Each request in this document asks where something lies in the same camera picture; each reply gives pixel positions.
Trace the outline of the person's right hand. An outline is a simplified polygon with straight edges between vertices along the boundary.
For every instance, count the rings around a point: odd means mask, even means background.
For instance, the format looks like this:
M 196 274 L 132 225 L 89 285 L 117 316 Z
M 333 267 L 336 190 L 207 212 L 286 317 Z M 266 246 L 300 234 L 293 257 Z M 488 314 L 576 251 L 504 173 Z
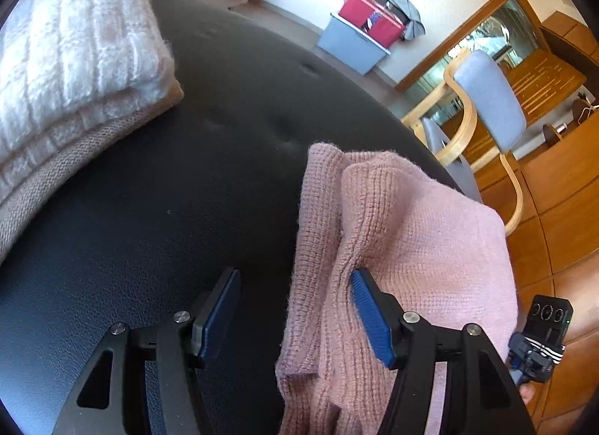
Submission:
M 535 396 L 535 385 L 533 383 L 523 383 L 519 386 L 519 393 L 521 395 L 521 398 L 523 399 L 524 404 L 528 405 L 529 402 L 531 402 Z

